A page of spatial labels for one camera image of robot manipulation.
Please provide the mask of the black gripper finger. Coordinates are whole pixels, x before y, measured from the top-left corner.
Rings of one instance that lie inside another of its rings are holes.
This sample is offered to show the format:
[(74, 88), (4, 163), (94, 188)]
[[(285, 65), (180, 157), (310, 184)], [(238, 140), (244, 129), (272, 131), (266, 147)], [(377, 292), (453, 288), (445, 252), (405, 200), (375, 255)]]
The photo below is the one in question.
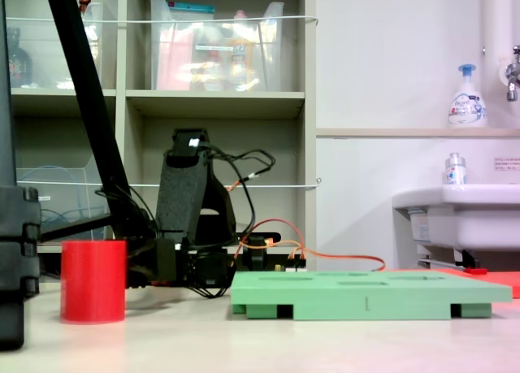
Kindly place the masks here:
[(144, 288), (158, 280), (157, 255), (153, 247), (129, 252), (126, 266), (126, 288)]

